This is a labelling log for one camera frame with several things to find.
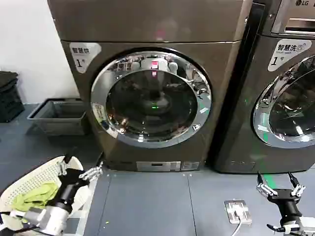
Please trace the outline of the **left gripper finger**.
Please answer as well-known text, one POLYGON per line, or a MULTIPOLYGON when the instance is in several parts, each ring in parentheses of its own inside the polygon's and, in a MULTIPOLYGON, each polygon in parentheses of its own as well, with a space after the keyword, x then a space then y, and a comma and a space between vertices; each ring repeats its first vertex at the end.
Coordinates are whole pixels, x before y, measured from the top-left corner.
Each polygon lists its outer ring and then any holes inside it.
POLYGON ((84 181, 93 181, 103 174, 103 154, 101 154, 96 162, 96 164, 89 170, 79 175, 79 179, 84 181))
POLYGON ((76 147, 72 147, 63 157, 62 161, 59 163, 60 173, 59 175, 67 175, 67 164, 70 162, 72 157, 76 153, 76 147))

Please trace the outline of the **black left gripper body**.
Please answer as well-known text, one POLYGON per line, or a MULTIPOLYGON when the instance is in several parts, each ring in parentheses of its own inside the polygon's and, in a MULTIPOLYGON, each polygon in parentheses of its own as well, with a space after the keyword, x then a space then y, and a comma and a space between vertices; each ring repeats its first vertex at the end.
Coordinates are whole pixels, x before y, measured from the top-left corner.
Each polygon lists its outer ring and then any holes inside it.
POLYGON ((72 210, 74 197, 83 186, 88 186, 89 181, 79 178, 84 171, 78 169, 67 169, 67 175, 59 176, 61 186, 56 193, 56 207, 64 210, 72 210))

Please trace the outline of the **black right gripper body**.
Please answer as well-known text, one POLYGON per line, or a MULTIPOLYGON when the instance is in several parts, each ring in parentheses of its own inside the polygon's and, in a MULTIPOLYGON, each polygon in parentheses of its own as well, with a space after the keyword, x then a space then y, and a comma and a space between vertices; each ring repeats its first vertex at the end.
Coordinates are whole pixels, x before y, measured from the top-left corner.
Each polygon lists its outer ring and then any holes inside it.
POLYGON ((290 189, 276 189, 277 195, 269 195, 267 200, 278 206, 281 214, 281 222, 289 222, 297 220, 298 217, 302 217, 302 213, 299 211, 297 204, 300 202, 301 197, 292 196, 290 189))

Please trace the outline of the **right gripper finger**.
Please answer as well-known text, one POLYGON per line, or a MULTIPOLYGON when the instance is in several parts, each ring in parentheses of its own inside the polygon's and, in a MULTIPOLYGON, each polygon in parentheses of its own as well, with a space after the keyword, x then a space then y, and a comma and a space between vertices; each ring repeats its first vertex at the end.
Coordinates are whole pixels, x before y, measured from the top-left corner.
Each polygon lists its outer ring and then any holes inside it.
POLYGON ((260 172, 257 172, 257 191, 264 197, 277 196, 278 193, 267 184, 264 183, 264 177, 260 172))
POLYGON ((291 192, 291 196, 301 196, 306 187, 304 185, 301 185, 298 179, 291 172, 288 172, 288 176, 291 184, 294 187, 294 189, 291 192))

